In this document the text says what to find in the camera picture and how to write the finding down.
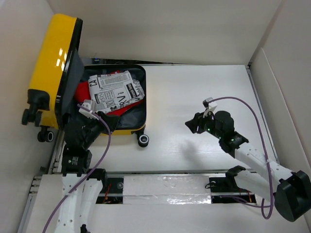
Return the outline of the newspaper print garment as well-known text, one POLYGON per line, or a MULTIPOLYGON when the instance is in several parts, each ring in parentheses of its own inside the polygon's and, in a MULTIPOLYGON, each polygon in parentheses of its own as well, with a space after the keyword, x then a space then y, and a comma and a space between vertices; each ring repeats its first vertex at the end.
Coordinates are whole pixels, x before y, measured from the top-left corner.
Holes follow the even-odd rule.
POLYGON ((128 70, 90 76, 88 87, 96 111, 105 114, 137 103, 145 97, 140 82, 135 80, 128 70))

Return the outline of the red shirt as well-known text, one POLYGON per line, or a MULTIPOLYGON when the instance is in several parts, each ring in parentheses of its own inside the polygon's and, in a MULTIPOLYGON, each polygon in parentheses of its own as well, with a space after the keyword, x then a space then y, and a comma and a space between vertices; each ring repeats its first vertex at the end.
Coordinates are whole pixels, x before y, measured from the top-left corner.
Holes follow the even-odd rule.
MULTIPOLYGON (((117 71, 112 72, 110 74, 115 74, 115 73, 121 73, 121 72, 117 70, 117 71)), ((76 89, 75 94, 74 94, 74 98, 77 102, 79 102, 81 104, 84 102, 84 100, 91 100, 89 87, 88 87, 88 81, 85 81, 85 82, 78 84, 77 89, 76 89)), ((121 109, 109 112, 109 113, 107 113, 107 115, 121 116, 125 112, 127 112, 131 108, 141 104, 142 102, 143 102, 143 99, 137 103, 130 104, 130 105, 123 107, 121 109)))

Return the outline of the yellow suitcase with grey lining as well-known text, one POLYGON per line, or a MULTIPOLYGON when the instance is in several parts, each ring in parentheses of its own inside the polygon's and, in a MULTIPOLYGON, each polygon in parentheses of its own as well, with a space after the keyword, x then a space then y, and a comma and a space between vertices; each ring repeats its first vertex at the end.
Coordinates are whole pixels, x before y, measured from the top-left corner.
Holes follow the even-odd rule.
POLYGON ((138 145, 146 147, 149 137, 145 134, 146 71, 139 65, 84 65, 79 55, 83 22, 77 17, 56 14, 51 18, 34 67, 27 92, 29 108, 22 115, 22 124, 33 123, 40 130, 39 142, 51 142, 52 129, 63 130, 71 121, 85 122, 89 118, 79 113, 74 98, 78 84, 98 74, 128 70, 140 82, 145 97, 143 102, 121 115, 113 134, 136 134, 138 145))

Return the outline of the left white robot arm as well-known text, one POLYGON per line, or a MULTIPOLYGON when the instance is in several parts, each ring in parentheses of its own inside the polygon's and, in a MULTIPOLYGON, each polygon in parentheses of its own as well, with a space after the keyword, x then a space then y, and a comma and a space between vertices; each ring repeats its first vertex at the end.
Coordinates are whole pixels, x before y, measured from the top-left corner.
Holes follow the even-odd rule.
POLYGON ((90 119, 85 122, 71 121, 64 128, 62 199, 48 219, 58 214, 56 233, 88 233, 97 197, 108 188, 106 170, 98 165, 90 167, 89 147, 100 134, 111 136, 120 118, 102 112, 87 115, 90 119))

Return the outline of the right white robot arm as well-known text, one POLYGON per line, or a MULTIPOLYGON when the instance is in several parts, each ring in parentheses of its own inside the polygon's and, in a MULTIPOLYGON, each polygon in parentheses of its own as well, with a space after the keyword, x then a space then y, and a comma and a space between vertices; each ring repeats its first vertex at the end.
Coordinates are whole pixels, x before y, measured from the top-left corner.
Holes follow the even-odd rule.
POLYGON ((192 133, 207 132, 216 137, 225 153, 255 171, 252 174, 242 166, 229 169, 224 180, 228 190, 242 188, 256 193, 273 203, 279 214, 290 222, 311 209, 311 181, 307 173, 294 172, 266 159, 247 138, 235 131, 229 112, 196 113, 185 125, 192 133))

